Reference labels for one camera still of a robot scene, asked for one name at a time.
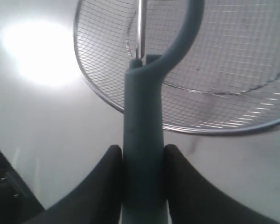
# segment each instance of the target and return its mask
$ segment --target metal rim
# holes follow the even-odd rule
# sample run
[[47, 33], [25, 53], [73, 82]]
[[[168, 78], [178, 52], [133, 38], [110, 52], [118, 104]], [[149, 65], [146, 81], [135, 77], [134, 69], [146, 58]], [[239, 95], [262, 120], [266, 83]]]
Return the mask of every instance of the metal rim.
[[[77, 24], [79, 21], [79, 12], [80, 8], [82, 6], [83, 0], [79, 0], [76, 8], [76, 14], [75, 14], [75, 19], [74, 19], [74, 32], [73, 32], [73, 41], [74, 41], [74, 50], [75, 50], [75, 55], [77, 59], [77, 63], [79, 65], [79, 68], [82, 72], [82, 77], [84, 78], [84, 81], [88, 84], [88, 86], [102, 99], [104, 100], [108, 105], [116, 109], [117, 111], [124, 113], [124, 108], [113, 101], [111, 101], [94, 83], [93, 81], [87, 76], [85, 70], [83, 69], [80, 61], [80, 57], [77, 51]], [[175, 126], [175, 125], [170, 125], [163, 123], [163, 129], [168, 130], [168, 131], [173, 131], [173, 132], [178, 132], [178, 133], [186, 133], [186, 134], [197, 134], [197, 135], [239, 135], [239, 134], [250, 134], [253, 132], [260, 132], [260, 131], [265, 131], [270, 128], [274, 128], [276, 126], [280, 125], [280, 118], [266, 122], [264, 124], [260, 125], [253, 125], [253, 126], [247, 126], [247, 127], [242, 127], [242, 128], [224, 128], [224, 129], [207, 129], [207, 128], [189, 128], [189, 127], [184, 127], [184, 126]]]

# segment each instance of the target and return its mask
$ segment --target mesh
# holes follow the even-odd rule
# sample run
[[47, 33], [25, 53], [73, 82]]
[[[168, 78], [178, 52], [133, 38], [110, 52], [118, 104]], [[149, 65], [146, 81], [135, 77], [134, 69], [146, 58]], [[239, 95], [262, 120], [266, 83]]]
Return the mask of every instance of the mesh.
[[[146, 54], [164, 53], [185, 0], [149, 0]], [[83, 0], [76, 54], [96, 92], [124, 108], [124, 74], [135, 56], [137, 1]], [[205, 0], [199, 34], [162, 89], [164, 125], [239, 128], [280, 118], [280, 0]]]

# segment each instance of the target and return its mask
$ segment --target metal mesh strainer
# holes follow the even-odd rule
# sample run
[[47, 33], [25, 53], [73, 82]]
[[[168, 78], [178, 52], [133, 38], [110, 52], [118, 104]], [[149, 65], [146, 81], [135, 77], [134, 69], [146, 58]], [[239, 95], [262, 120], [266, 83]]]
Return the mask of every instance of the metal mesh strainer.
[[[93, 90], [119, 111], [135, 56], [137, 1], [82, 0], [75, 22], [79, 65]], [[185, 0], [149, 0], [147, 54], [175, 39]], [[163, 126], [234, 133], [280, 124], [280, 0], [206, 0], [191, 50], [166, 77]]]

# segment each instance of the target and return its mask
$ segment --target metal rod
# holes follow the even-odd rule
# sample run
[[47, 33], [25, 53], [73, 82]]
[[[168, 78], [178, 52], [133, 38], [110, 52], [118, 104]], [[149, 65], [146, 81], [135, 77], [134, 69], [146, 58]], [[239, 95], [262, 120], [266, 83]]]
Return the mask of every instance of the metal rod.
[[142, 59], [145, 54], [146, 16], [147, 16], [147, 0], [138, 0], [137, 46], [136, 46], [137, 59]]

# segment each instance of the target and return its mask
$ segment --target white surface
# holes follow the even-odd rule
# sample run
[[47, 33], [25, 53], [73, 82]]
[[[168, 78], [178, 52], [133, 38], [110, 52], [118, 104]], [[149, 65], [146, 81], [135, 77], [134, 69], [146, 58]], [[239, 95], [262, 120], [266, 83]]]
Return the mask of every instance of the white surface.
[[[0, 150], [45, 208], [74, 189], [111, 144], [122, 145], [122, 114], [88, 87], [74, 58], [76, 4], [0, 0]], [[60, 76], [67, 81], [56, 82]], [[165, 142], [219, 189], [280, 221], [280, 130], [236, 138], [166, 132]]]

